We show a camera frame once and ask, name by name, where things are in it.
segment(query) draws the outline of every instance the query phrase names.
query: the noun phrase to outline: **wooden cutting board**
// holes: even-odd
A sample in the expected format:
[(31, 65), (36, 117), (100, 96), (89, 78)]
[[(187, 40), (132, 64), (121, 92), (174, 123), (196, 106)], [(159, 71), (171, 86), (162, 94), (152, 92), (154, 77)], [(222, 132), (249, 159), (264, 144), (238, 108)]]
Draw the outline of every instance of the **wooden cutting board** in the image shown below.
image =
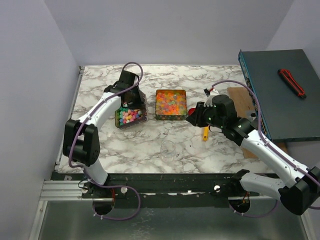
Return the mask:
[[(250, 113), (255, 111), (254, 105), (248, 93), (248, 90), (244, 87), (228, 87), (227, 92), (229, 97), (234, 102), (234, 107), (237, 112), (237, 115), (241, 118), (250, 118)], [(288, 153), (287, 147), (284, 142), (276, 144), (281, 150)], [(258, 157), (252, 152), (242, 149), (243, 156), (246, 159), (257, 159)]]

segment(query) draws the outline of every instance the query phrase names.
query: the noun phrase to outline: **transparent plastic cup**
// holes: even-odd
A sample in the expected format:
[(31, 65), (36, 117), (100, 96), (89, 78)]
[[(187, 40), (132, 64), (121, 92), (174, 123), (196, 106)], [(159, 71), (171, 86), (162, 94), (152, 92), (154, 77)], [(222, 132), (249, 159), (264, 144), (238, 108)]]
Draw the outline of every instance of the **transparent plastic cup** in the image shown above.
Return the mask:
[(169, 140), (165, 140), (160, 148), (161, 159), (164, 161), (173, 161), (176, 155), (176, 145)]

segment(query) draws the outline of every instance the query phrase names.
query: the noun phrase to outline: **white wall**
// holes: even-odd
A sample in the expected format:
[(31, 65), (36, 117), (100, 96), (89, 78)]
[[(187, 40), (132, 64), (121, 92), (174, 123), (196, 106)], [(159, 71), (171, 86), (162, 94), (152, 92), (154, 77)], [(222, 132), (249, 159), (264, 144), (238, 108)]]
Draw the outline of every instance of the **white wall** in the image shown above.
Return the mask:
[(24, 240), (79, 68), (42, 0), (2, 0), (0, 33), (0, 239)]
[(293, 0), (44, 0), (81, 65), (238, 64)]
[[(320, 1), (295, 0), (268, 46), (268, 50), (303, 49), (320, 76)], [(320, 141), (288, 144), (290, 155), (309, 167), (320, 168)], [(318, 199), (314, 206), (320, 206)], [(317, 239), (320, 239), (320, 210), (309, 210)]]

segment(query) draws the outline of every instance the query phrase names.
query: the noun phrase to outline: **red utility knife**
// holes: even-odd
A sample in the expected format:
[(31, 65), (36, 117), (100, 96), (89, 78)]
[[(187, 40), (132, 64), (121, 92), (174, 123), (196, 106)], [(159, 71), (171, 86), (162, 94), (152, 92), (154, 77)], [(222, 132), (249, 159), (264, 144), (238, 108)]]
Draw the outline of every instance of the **red utility knife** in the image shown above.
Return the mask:
[(303, 99), (307, 97), (305, 90), (296, 82), (289, 70), (279, 69), (278, 74), (298, 97)]

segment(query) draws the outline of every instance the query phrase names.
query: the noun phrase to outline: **marble table top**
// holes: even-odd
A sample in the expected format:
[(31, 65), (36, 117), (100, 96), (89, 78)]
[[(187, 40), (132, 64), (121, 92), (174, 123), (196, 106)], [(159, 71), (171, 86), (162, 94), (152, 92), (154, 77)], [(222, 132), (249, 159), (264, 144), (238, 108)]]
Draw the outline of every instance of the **marble table top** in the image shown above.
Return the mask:
[[(114, 117), (108, 119), (99, 132), (102, 166), (108, 173), (236, 173), (248, 169), (254, 173), (271, 170), (258, 159), (245, 159), (239, 146), (221, 133), (209, 133), (208, 141), (202, 141), (203, 128), (187, 121), (155, 119), (155, 93), (157, 89), (183, 89), (187, 107), (195, 107), (204, 101), (203, 89), (220, 80), (236, 80), (244, 83), (238, 65), (143, 65), (144, 76), (140, 89), (147, 96), (148, 121), (120, 130)], [(122, 66), (86, 66), (76, 98), (72, 119), (84, 115), (100, 99), (106, 86), (119, 79)], [(137, 73), (137, 66), (129, 66)], [(221, 94), (235, 83), (216, 86)], [(162, 160), (160, 147), (164, 140), (175, 143), (174, 160)], [(79, 173), (80, 169), (68, 166), (68, 158), (61, 157), (60, 173)]]

